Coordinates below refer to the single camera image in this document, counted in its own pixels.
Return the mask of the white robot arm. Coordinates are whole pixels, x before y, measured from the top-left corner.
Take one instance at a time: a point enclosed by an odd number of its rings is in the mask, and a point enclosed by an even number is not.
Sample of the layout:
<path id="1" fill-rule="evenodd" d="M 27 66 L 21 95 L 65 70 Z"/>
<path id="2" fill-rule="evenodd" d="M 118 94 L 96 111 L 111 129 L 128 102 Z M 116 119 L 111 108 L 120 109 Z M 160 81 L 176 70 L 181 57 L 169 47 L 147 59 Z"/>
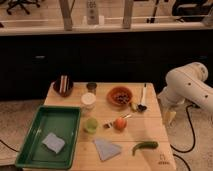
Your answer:
<path id="1" fill-rule="evenodd" d="M 166 74 L 166 86 L 157 95 L 165 125 L 174 119 L 174 107 L 185 100 L 213 114 L 213 88 L 205 84 L 207 78 L 207 67 L 200 62 L 174 68 Z"/>

